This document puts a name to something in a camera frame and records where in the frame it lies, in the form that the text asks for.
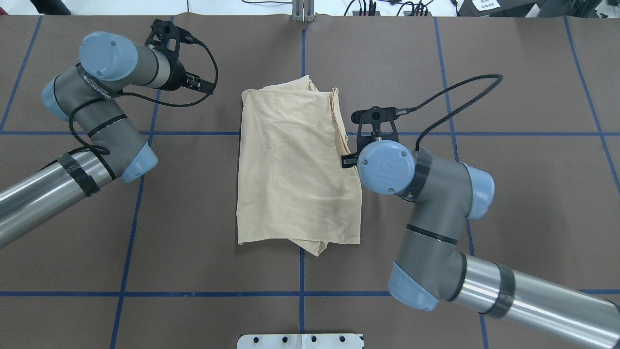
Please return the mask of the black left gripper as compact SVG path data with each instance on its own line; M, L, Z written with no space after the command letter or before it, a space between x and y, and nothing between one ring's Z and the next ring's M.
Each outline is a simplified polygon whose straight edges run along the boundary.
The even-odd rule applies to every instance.
M163 91L187 88L204 95L212 95L215 92L216 82L209 82L200 78L199 75L186 71L180 61L181 44L198 45L206 51L215 68L215 57L208 46L170 20L163 21L157 18L150 27L151 32L146 39L145 46L155 53L158 59L158 69L157 75L147 86Z

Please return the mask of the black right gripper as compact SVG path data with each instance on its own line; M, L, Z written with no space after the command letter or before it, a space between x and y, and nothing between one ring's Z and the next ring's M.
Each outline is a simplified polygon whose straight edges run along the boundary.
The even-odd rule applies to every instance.
M406 115L407 109L381 108L373 106L370 109L363 109L352 113L351 120L358 125L358 135L356 137L357 151L341 156L341 167L343 169L352 168L357 165L359 155L365 146L376 141L399 141L395 121L401 115ZM372 130L369 135L363 136L363 126L370 125Z

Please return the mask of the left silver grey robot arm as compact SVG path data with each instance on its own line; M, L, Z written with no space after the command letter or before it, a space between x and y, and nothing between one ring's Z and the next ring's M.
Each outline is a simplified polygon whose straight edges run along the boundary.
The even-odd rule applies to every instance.
M210 82L186 71L180 46L204 42L171 21L156 19L145 43L120 34L96 31L79 47L75 65L44 87L45 108L69 126L79 143L38 172L1 193L0 244L13 243L34 228L116 179L131 183L152 170L158 158L133 126L117 98L132 96L126 86L160 91L187 88L201 93L200 102L214 93Z

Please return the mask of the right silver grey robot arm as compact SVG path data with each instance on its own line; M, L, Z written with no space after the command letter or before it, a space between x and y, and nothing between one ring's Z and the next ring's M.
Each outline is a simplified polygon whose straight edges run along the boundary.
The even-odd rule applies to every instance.
M487 214L462 228L458 250L619 302L619 104L480 101L424 144L489 172ZM414 205L364 191L359 247L305 263L306 331L353 331L368 348L571 349L573 345L454 303L411 309L388 294L391 263Z

